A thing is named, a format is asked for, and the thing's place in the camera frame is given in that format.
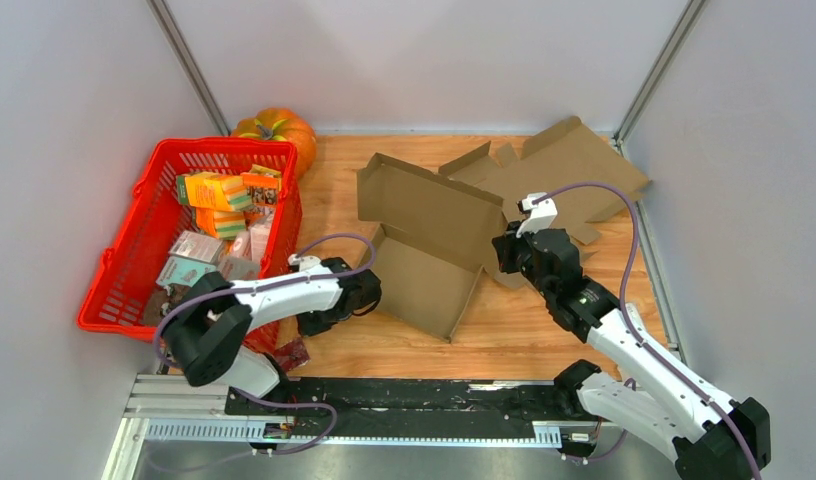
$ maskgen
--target white wall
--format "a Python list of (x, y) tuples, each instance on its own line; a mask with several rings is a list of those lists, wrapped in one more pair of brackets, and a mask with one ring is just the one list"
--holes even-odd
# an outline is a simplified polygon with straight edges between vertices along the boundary
[(628, 142), (690, 364), (816, 478), (816, 0), (712, 1)]
[(233, 125), (613, 131), (687, 0), (170, 0)]
[(211, 134), (142, 1), (0, 2), (0, 479), (99, 478), (147, 345), (74, 319), (154, 144)]

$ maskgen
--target pumpkin stem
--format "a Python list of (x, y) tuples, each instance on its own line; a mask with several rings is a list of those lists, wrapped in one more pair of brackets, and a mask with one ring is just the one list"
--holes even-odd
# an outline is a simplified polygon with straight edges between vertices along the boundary
[(255, 125), (255, 126), (258, 127), (258, 130), (261, 131), (261, 139), (269, 140), (269, 139), (273, 138), (272, 129), (269, 129), (269, 128), (263, 126), (260, 122), (258, 122), (258, 124)]

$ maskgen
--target metal corner post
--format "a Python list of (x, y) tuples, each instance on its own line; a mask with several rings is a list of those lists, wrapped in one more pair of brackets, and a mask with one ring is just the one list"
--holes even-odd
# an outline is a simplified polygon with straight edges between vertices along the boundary
[(219, 104), (217, 104), (217, 100), (211, 93), (211, 89), (208, 88), (208, 83), (205, 81), (202, 71), (199, 70), (199, 66), (196, 64), (196, 60), (193, 58), (193, 54), (190, 52), (190, 48), (187, 46), (187, 42), (185, 42), (181, 30), (175, 22), (175, 17), (173, 17), (166, 0), (146, 0), (146, 3), (149, 4), (149, 8), (151, 8), (155, 14), (158, 25), (160, 25), (161, 30), (164, 31), (164, 35), (166, 35), (170, 46), (175, 52), (175, 56), (178, 57), (178, 61), (181, 63), (184, 73), (186, 73), (187, 78), (190, 79), (190, 83), (193, 85), (196, 95), (202, 102), (202, 106), (205, 107), (205, 111), (211, 119), (211, 122), (213, 122), (217, 132), (223, 136), (229, 135), (231, 130), (228, 128), (228, 122), (226, 122), (225, 116), (223, 116), (222, 110)]
[(626, 112), (626, 116), (623, 117), (620, 128), (618, 128), (617, 133), (614, 134), (614, 140), (617, 142), (617, 145), (622, 145), (629, 137), (629, 133), (631, 133), (638, 119), (641, 117), (652, 94), (661, 82), (664, 73), (670, 67), (673, 58), (675, 58), (679, 52), (685, 39), (688, 38), (688, 34), (693, 29), (700, 13), (702, 13), (703, 8), (707, 4), (708, 0), (688, 1), (685, 10), (682, 12), (682, 16), (679, 17), (679, 21), (676, 23), (676, 26), (673, 27), (670, 37), (668, 37), (667, 42), (664, 44), (664, 48), (662, 48), (661, 53), (658, 54), (658, 58), (655, 60), (652, 70), (650, 70), (649, 75), (647, 75), (646, 80), (644, 80), (643, 85), (641, 85), (641, 89), (635, 96), (635, 100), (632, 101), (632, 105), (629, 107), (629, 111)]

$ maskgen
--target metal floor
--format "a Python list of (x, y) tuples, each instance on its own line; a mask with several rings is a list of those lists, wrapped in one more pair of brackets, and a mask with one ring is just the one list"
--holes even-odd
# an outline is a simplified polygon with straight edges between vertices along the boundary
[[(607, 428), (603, 448), (619, 434)], [(268, 458), (247, 457), (188, 474), (161, 473), (145, 461), (165, 468), (202, 465), (247, 450), (240, 443), (146, 442), (135, 480), (215, 480), (217, 478), (281, 480), (417, 480), (417, 479), (541, 479), (541, 480), (677, 480), (666, 458), (634, 437), (609, 461), (576, 466), (554, 451), (531, 448), (459, 448), (321, 445), (306, 452)]]

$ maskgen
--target cable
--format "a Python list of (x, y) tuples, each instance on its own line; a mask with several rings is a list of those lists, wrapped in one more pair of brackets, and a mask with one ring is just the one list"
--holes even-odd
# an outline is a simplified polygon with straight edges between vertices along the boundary
[(635, 262), (635, 254), (638, 250), (638, 241), (640, 239), (640, 231), (638, 226), (638, 213), (635, 210), (635, 206), (632, 204), (632, 200), (623, 193), (622, 190), (619, 188), (610, 185), (608, 183), (603, 182), (578, 182), (572, 183), (570, 185), (561, 187), (559, 189), (553, 190), (552, 192), (547, 193), (546, 195), (538, 198), (535, 200), (534, 203), (540, 203), (544, 200), (552, 198), (556, 195), (561, 193), (576, 189), (576, 188), (583, 188), (583, 187), (596, 187), (602, 188), (603, 190), (608, 190), (623, 200), (623, 203), (626, 204), (626, 208), (629, 209), (629, 215), (632, 217), (632, 248), (629, 252), (629, 260), (626, 262), (626, 268), (623, 270), (623, 277), (620, 280), (620, 294), (618, 295), (620, 300), (620, 312), (623, 315), (623, 323), (626, 324), (626, 328), (631, 332), (632, 336), (635, 340), (646, 350), (649, 352), (650, 355), (655, 358), (658, 363), (664, 366), (667, 370), (670, 371), (676, 378), (678, 378), (682, 383), (684, 383), (688, 388), (690, 388), (702, 401), (711, 407), (715, 413), (717, 413), (720, 418), (723, 419), (723, 423), (729, 428), (732, 432), (732, 435), (737, 440), (738, 445), (741, 447), (741, 451), (744, 454), (744, 457), (747, 459), (747, 463), (749, 464), (750, 471), (752, 472), (753, 478), (755, 480), (762, 480), (761, 478), (761, 471), (758, 469), (758, 464), (755, 461), (755, 457), (753, 457), (752, 450), (750, 446), (747, 444), (746, 439), (744, 438), (743, 434), (741, 434), (740, 429), (738, 426), (735, 425), (735, 422), (729, 417), (729, 414), (717, 404), (705, 391), (700, 388), (696, 383), (691, 381), (684, 373), (682, 373), (679, 369), (677, 369), (670, 361), (662, 357), (657, 350), (652, 345), (649, 345), (647, 342), (644, 341), (643, 336), (638, 333), (638, 329), (635, 326), (634, 322), (632, 322), (632, 318), (629, 316), (629, 311), (626, 308), (626, 287), (629, 283), (629, 277), (632, 274), (632, 266)]
[[(634, 378), (629, 378), (626, 379), (626, 381), (623, 383), (623, 386), (631, 388), (632, 390), (637, 390), (638, 382), (636, 382)], [(609, 448), (607, 452), (601, 455), (597, 455), (595, 457), (577, 457), (574, 455), (565, 455), (564, 458), (573, 460), (574, 462), (579, 462), (583, 465), (608, 460), (609, 458), (614, 456), (614, 454), (617, 453), (618, 450), (620, 450), (620, 447), (623, 446), (623, 443), (626, 441), (626, 437), (628, 436), (629, 432), (624, 429), (623, 432), (620, 434), (620, 438), (617, 439), (617, 442), (615, 442), (614, 445), (611, 448)]]
[[(310, 277), (305, 277), (305, 276), (293, 277), (293, 278), (288, 278), (288, 279), (284, 279), (284, 280), (279, 280), (277, 282), (269, 283), (269, 284), (266, 284), (266, 285), (261, 285), (259, 287), (232, 287), (232, 288), (228, 288), (228, 289), (225, 289), (225, 290), (219, 290), (219, 291), (216, 291), (216, 292), (211, 292), (211, 293), (206, 293), (204, 295), (199, 295), (198, 297), (194, 297), (194, 298), (192, 298), (190, 300), (187, 300), (186, 302), (183, 302), (183, 303), (179, 304), (178, 306), (176, 306), (175, 308), (173, 308), (172, 310), (170, 310), (170, 312), (161, 320), (161, 322), (158, 324), (157, 328), (155, 329), (155, 335), (152, 337), (152, 346), (154, 347), (155, 355), (164, 364), (166, 364), (166, 365), (168, 365), (170, 367), (173, 367), (173, 368), (179, 368), (178, 364), (176, 364), (174, 361), (168, 359), (166, 357), (166, 355), (164, 355), (163, 350), (161, 349), (161, 334), (163, 333), (163, 331), (167, 327), (167, 325), (172, 321), (172, 319), (174, 319), (176, 315), (178, 315), (179, 313), (181, 313), (183, 310), (185, 310), (187, 308), (198, 305), (198, 304), (200, 304), (200, 303), (202, 303), (204, 301), (211, 300), (211, 299), (214, 299), (214, 298), (223, 297), (223, 296), (226, 296), (226, 295), (261, 293), (261, 292), (266, 292), (268, 290), (271, 290), (273, 288), (284, 287), (284, 286), (293, 285), (293, 284), (296, 284), (296, 283), (309, 282), (311, 280), (328, 280), (328, 279), (333, 279), (333, 278), (348, 277), (348, 276), (351, 276), (351, 275), (355, 275), (357, 273), (361, 273), (361, 272), (363, 272), (365, 270), (369, 270), (369, 268), (376, 261), (376, 248), (375, 248), (375, 246), (373, 246), (372, 242), (370, 242), (365, 237), (363, 237), (361, 235), (358, 235), (358, 234), (355, 234), (355, 233), (334, 233), (334, 234), (331, 234), (331, 235), (326, 235), (326, 236), (320, 238), (319, 240), (316, 240), (316, 241), (302, 247), (296, 253), (296, 255), (297, 256), (302, 256), (306, 252), (308, 252), (310, 249), (314, 248), (315, 246), (325, 242), (326, 240), (331, 240), (333, 238), (353, 238), (353, 239), (356, 239), (356, 240), (360, 240), (369, 249), (370, 258), (367, 260), (366, 263), (364, 263), (360, 267), (357, 267), (357, 268), (355, 268), (353, 270), (348, 270), (346, 272), (317, 274), (317, 275), (311, 275)], [(314, 402), (314, 403), (270, 402), (268, 400), (262, 400), (260, 398), (257, 398), (254, 395), (251, 395), (250, 393), (245, 392), (243, 390), (240, 390), (240, 389), (235, 389), (235, 390), (237, 390), (237, 392), (240, 393), (240, 395), (245, 397), (247, 400), (249, 400), (251, 402), (254, 402), (254, 403), (257, 403), (258, 405), (265, 406), (265, 407), (269, 407), (269, 408), (285, 408), (285, 409), (287, 409), (287, 408), (293, 408), (293, 409), (298, 409), (298, 408), (323, 408), (323, 409), (328, 410), (329, 414), (331, 416), (331, 421), (329, 422), (328, 427), (326, 427), (325, 430), (323, 430), (319, 435), (317, 435), (310, 442), (304, 443), (302, 445), (298, 445), (296, 447), (284, 449), (284, 450), (271, 450), (270, 449), (270, 450), (258, 450), (257, 452), (268, 453), (270, 455), (289, 455), (289, 454), (292, 454), (292, 453), (303, 452), (303, 451), (308, 450), (309, 448), (312, 448), (315, 445), (317, 445), (320, 442), (320, 440), (322, 440), (329, 433), (331, 433), (331, 431), (334, 429), (334, 426), (337, 424), (337, 410), (333, 406), (331, 406), (331, 405), (329, 405), (327, 403), (321, 403), (321, 402)], [(213, 462), (210, 462), (210, 463), (207, 463), (207, 464), (204, 464), (204, 465), (199, 465), (199, 466), (196, 466), (196, 467), (189, 467), (189, 468), (184, 468), (184, 469), (170, 469), (170, 468), (162, 467), (162, 466), (156, 464), (154, 461), (152, 461), (151, 454), (147, 455), (146, 462), (149, 464), (149, 466), (151, 466), (152, 468), (154, 468), (155, 470), (157, 470), (159, 472), (164, 472), (164, 473), (192, 473), (192, 472), (196, 472), (196, 471), (199, 471), (199, 470), (204, 470), (206, 468), (215, 467), (217, 465), (221, 465), (223, 463), (230, 462), (232, 460), (237, 460), (239, 458), (244, 458), (244, 457), (252, 455), (253, 453), (254, 453), (254, 451), (247, 450), (245, 452), (240, 452), (240, 453), (236, 453), (236, 454), (233, 454), (233, 455), (229, 455), (229, 456), (227, 456), (225, 458), (221, 458), (219, 460), (215, 460)]]
[(309, 448), (313, 448), (316, 446), (320, 440), (325, 438), (332, 430), (334, 430), (334, 426), (337, 424), (337, 410), (334, 407), (329, 405), (328, 403), (322, 402), (312, 402), (312, 403), (279, 403), (279, 402), (271, 402), (269, 400), (262, 400), (254, 395), (251, 395), (247, 392), (244, 392), (240, 389), (235, 389), (238, 393), (243, 395), (244, 398), (249, 400), (250, 402), (257, 403), (258, 405), (269, 407), (269, 408), (324, 408), (329, 411), (331, 414), (331, 421), (329, 422), (328, 427), (323, 430), (320, 434), (314, 437), (313, 440), (307, 443), (303, 443), (302, 445), (288, 448), (285, 450), (275, 450), (272, 452), (273, 455), (290, 455), (291, 453), (299, 453), (308, 450)]

